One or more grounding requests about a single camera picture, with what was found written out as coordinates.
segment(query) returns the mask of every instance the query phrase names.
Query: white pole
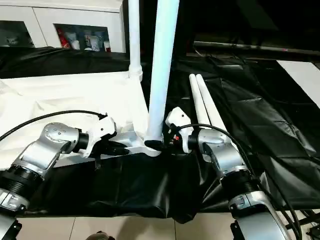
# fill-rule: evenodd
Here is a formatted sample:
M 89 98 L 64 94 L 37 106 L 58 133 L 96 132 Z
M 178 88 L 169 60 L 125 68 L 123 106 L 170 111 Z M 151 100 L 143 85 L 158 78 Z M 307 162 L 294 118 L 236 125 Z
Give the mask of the white pole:
M 130 66 L 129 77 L 138 77 L 142 81 L 142 67 L 140 63 L 140 17 L 139 0 L 129 0 L 129 41 L 130 41 Z
M 162 140 L 162 128 L 176 33 L 179 0 L 158 0 L 154 37 L 149 123 L 145 140 Z
M 209 90 L 205 84 L 204 79 L 200 74 L 196 75 L 196 81 L 198 82 L 198 86 L 201 92 L 201 96 L 206 108 L 206 111 L 209 115 L 209 119 L 211 122 L 211 125 L 218 127 L 223 130 L 227 130 L 224 122 L 222 121 L 220 114 L 217 110 L 217 107 L 209 93 Z
M 198 119 L 199 124 L 210 124 L 207 110 L 204 104 L 204 101 L 201 96 L 201 92 L 197 83 L 196 76 L 194 74 L 189 75 L 191 91 L 194 101 L 194 107 L 196 112 L 196 118 Z

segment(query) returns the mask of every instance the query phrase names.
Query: light blue pole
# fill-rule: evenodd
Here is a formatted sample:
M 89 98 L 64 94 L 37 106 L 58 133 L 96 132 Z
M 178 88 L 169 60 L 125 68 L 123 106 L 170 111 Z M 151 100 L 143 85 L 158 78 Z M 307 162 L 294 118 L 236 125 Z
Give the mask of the light blue pole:
M 144 140 L 162 140 L 179 0 L 158 0 L 154 37 L 149 123 Z

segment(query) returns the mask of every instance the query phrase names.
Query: dark background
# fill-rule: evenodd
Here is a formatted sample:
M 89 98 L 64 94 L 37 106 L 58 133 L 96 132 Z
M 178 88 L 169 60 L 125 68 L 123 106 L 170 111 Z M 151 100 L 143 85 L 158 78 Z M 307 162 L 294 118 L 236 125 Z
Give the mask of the dark background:
M 128 0 L 123 9 L 128 31 Z M 320 2 L 312 0 L 180 0 L 174 55 L 194 53 L 194 41 L 320 51 L 319 9 Z M 146 56 L 153 54 L 156 13 L 156 0 L 140 1 Z M 126 41 L 129 49 L 128 33 Z

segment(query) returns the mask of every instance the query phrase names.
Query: black plastic sheet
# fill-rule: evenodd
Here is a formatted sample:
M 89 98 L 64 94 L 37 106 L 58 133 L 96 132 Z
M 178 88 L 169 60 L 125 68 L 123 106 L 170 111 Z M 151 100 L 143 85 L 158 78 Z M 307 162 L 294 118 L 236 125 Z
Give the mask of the black plastic sheet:
M 0 78 L 126 71 L 125 54 L 0 47 Z M 152 60 L 142 60 L 149 105 Z M 281 202 L 277 181 L 295 209 L 320 208 L 320 110 L 274 60 L 175 59 L 166 113 L 179 106 L 197 122 L 189 74 L 202 74 L 227 130 L 245 148 L 255 173 Z M 210 163 L 194 151 L 136 154 L 55 168 L 25 216 L 140 215 L 180 223 L 198 212 L 227 211 Z

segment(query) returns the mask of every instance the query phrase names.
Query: cable connector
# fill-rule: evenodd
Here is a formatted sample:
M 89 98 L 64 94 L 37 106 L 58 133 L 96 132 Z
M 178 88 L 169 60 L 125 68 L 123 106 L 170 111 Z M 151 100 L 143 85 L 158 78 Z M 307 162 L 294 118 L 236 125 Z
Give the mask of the cable connector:
M 108 117 L 108 114 L 107 113 L 105 113 L 105 114 L 99 113 L 97 116 L 98 116 L 99 120 L 101 120 L 101 119 Z

